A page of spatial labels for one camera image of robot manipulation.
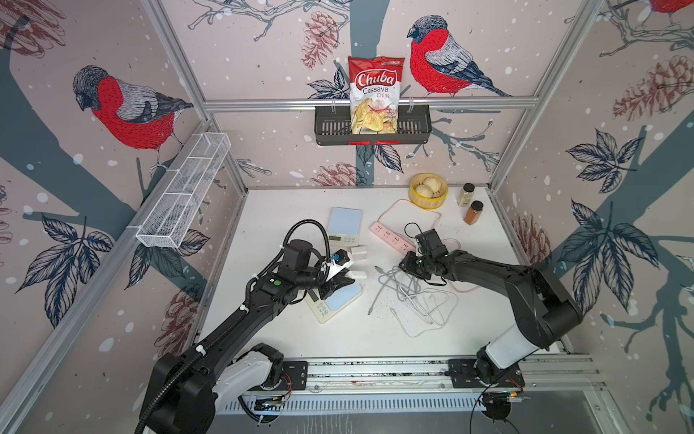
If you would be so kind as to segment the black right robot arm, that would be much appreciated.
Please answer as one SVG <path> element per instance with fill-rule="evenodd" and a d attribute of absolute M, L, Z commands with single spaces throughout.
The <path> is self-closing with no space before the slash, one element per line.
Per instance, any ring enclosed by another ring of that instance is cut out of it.
<path fill-rule="evenodd" d="M 577 302 L 547 265 L 511 265 L 448 251 L 435 230 L 417 235 L 416 241 L 417 250 L 399 263 L 406 274 L 426 282 L 436 276 L 472 283 L 510 302 L 514 324 L 476 354 L 476 377 L 486 386 L 497 385 L 522 359 L 549 349 L 583 322 Z"/>

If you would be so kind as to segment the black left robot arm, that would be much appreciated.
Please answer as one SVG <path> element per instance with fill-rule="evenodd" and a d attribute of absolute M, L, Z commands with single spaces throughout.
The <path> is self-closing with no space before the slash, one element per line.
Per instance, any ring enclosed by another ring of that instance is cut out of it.
<path fill-rule="evenodd" d="M 270 345 L 249 351 L 249 340 L 310 293 L 327 299 L 338 289 L 354 284 L 344 250 L 318 252 L 310 242 L 293 234 L 300 227 L 316 227 L 325 242 L 320 222 L 304 219 L 287 232 L 278 255 L 245 287 L 240 306 L 211 334 L 180 356 L 165 354 L 153 368 L 135 431 L 144 433 L 204 433 L 218 410 L 254 387 L 280 383 L 284 356 Z"/>

